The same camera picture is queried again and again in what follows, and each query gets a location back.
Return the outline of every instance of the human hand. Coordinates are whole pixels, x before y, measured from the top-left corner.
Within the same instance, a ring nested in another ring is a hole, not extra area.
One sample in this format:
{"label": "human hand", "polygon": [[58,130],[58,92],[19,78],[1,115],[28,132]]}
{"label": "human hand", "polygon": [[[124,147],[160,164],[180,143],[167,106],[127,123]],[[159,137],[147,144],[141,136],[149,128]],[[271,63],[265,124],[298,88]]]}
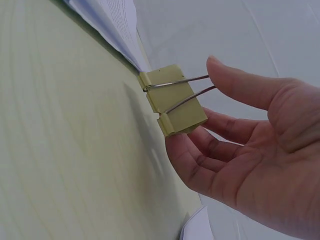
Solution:
{"label": "human hand", "polygon": [[268,120],[205,109],[203,126],[165,140],[177,174],[190,189],[270,228],[320,239],[320,89],[249,74],[214,57],[207,70],[222,93],[266,110]]}

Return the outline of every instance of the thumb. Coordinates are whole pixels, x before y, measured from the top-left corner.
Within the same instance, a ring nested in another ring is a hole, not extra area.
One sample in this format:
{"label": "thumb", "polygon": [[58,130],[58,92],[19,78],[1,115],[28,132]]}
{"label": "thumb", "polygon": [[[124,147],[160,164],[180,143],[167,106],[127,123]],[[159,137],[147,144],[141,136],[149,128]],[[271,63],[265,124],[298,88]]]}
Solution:
{"label": "thumb", "polygon": [[206,62],[213,84],[228,97],[263,110],[268,110],[273,99],[286,91],[293,78],[271,78],[250,74],[222,64],[214,56]]}

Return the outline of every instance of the white wall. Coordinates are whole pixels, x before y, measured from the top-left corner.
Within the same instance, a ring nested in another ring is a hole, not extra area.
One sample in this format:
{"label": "white wall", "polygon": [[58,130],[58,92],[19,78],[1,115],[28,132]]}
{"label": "white wall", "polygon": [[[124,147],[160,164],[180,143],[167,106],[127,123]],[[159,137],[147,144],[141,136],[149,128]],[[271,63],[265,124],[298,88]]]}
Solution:
{"label": "white wall", "polygon": [[[179,64],[188,77],[203,75],[206,59],[213,54],[251,73],[296,77],[320,86],[318,0],[135,0],[135,5],[138,32],[154,69]],[[191,86],[198,91],[208,84]],[[198,99],[234,117],[267,117],[218,91]],[[201,200],[209,206],[216,240],[292,239],[212,199]]]}

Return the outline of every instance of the stack of paper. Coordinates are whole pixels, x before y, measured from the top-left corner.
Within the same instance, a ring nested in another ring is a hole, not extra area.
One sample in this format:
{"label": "stack of paper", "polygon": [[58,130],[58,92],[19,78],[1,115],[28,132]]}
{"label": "stack of paper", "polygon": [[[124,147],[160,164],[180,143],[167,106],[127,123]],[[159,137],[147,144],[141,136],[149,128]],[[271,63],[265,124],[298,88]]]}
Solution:
{"label": "stack of paper", "polygon": [[214,240],[206,206],[199,208],[185,223],[179,240]]}
{"label": "stack of paper", "polygon": [[140,72],[149,68],[137,38],[133,0],[64,0]]}

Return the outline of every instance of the yellow binder clip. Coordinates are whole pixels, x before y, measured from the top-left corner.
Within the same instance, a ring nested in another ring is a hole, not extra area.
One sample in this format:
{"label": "yellow binder clip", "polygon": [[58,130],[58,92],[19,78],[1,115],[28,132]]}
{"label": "yellow binder clip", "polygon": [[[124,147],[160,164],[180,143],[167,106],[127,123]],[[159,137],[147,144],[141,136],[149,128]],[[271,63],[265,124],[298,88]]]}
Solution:
{"label": "yellow binder clip", "polygon": [[165,137],[190,133],[207,120],[197,96],[216,87],[194,93],[188,82],[208,78],[208,75],[185,79],[181,69],[169,65],[151,72],[141,72],[138,81],[152,107],[159,113],[158,124]]}

